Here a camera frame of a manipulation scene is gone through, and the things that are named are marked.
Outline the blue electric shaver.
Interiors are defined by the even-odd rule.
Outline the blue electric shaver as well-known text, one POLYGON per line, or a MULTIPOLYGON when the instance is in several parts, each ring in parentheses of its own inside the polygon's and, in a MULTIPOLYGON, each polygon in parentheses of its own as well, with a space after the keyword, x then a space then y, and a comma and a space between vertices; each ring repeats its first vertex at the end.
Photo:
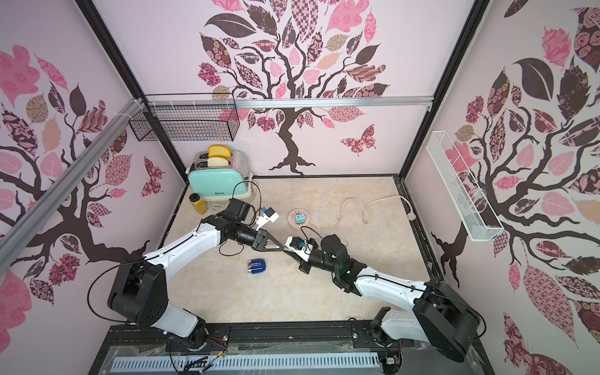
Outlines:
POLYGON ((267 264, 264 259, 252 259, 247 266, 247 270, 251 274, 263 273, 267 269, 267 264))

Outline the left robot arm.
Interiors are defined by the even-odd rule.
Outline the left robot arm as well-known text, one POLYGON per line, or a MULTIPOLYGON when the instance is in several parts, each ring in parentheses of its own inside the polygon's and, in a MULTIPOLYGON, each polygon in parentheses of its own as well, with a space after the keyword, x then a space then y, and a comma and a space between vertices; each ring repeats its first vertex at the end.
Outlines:
POLYGON ((173 334, 190 348, 206 345, 206 322, 175 306, 168 297, 167 284, 176 273, 203 253, 231 240, 258 252, 279 252, 284 245, 263 229, 279 218, 272 209, 254 213, 256 221, 247 224, 251 205, 236 198, 225 210, 201 219, 198 226, 175 242, 146 256, 131 256, 115 266, 117 271, 107 306, 127 323, 173 334))

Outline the teal USB charger adapter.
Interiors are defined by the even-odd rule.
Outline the teal USB charger adapter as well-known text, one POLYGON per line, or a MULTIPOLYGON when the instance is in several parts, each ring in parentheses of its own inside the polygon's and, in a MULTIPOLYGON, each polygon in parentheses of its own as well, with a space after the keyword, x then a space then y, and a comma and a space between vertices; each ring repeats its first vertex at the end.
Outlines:
POLYGON ((306 217, 307 215, 303 212, 297 212, 295 214, 295 223, 297 225, 303 225, 304 223, 306 223, 306 217))

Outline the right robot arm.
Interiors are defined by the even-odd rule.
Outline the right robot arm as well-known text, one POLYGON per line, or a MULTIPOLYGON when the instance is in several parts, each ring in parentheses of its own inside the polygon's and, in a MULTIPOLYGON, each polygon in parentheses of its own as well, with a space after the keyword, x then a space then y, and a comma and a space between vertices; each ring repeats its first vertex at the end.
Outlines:
POLYGON ((303 273, 313 268, 326 271, 343 292, 387 303, 375 328, 392 341, 426 342, 461 363, 479 338, 482 315, 439 277, 411 281, 382 273, 351 257, 335 234, 323 237, 320 243, 289 237, 282 251, 303 273))

